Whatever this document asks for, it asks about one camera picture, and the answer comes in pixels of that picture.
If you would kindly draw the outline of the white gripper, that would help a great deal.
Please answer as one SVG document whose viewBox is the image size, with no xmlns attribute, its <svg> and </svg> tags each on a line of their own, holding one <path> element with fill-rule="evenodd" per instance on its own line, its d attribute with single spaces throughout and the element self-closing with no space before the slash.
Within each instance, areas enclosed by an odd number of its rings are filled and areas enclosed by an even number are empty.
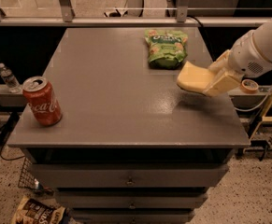
<svg viewBox="0 0 272 224">
<path fill-rule="evenodd" d="M 260 77 L 272 70 L 272 61 L 256 43 L 258 34 L 256 30 L 248 31 L 235 42 L 230 50 L 227 49 L 208 67 L 208 70 L 216 75 L 203 89 L 204 95 L 209 97 L 221 95 L 238 87 L 243 75 Z M 233 70 L 225 69 L 227 64 Z"/>
</svg>

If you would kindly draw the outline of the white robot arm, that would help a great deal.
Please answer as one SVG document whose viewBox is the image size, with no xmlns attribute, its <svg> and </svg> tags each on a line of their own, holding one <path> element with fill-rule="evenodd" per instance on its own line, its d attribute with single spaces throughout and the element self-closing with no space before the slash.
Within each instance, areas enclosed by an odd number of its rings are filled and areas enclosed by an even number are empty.
<svg viewBox="0 0 272 224">
<path fill-rule="evenodd" d="M 238 87 L 243 77 L 260 77 L 271 71 L 272 18 L 241 36 L 208 70 L 215 76 L 202 91 L 206 96 L 218 96 Z"/>
</svg>

